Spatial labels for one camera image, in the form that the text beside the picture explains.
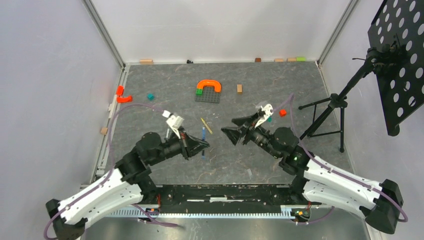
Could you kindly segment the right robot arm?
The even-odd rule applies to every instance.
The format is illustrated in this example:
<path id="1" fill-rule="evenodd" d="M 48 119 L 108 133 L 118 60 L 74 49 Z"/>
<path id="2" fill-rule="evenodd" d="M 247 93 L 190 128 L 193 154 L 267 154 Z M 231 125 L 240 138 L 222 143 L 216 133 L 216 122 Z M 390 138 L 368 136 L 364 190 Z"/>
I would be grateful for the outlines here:
<path id="1" fill-rule="evenodd" d="M 263 128 L 267 118 L 263 112 L 233 118 L 234 126 L 222 127 L 221 131 L 234 145 L 252 142 L 279 160 L 279 166 L 295 177 L 288 191 L 293 203 L 308 201 L 340 208 L 390 235 L 398 223 L 406 221 L 401 217 L 404 200 L 396 182 L 378 182 L 336 167 L 305 150 L 289 127 L 274 132 Z"/>

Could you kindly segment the clear small pen cap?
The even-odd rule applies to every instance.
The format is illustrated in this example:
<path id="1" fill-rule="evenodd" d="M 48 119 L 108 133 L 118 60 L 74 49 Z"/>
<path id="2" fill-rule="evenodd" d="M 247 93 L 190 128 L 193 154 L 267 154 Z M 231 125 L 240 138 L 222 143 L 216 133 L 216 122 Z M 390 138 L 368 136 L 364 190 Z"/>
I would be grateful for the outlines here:
<path id="1" fill-rule="evenodd" d="M 263 107 L 265 107 L 266 105 L 268 104 L 268 102 L 267 101 L 261 101 L 260 103 L 258 103 L 256 106 L 255 106 L 255 109 L 256 110 L 261 110 Z"/>

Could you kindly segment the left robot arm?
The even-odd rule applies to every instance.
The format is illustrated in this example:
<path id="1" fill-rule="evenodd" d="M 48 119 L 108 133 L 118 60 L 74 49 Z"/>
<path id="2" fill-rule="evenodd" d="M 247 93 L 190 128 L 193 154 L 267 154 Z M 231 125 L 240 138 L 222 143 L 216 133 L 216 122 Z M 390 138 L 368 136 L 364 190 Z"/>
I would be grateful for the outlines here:
<path id="1" fill-rule="evenodd" d="M 120 208 L 141 201 L 153 203 L 157 187 L 150 178 L 150 166 L 178 155 L 188 160 L 208 147 L 207 141 L 191 136 L 183 127 L 165 141 L 156 132 L 145 133 L 104 176 L 73 196 L 45 204 L 54 239 L 76 240 L 93 223 Z"/>

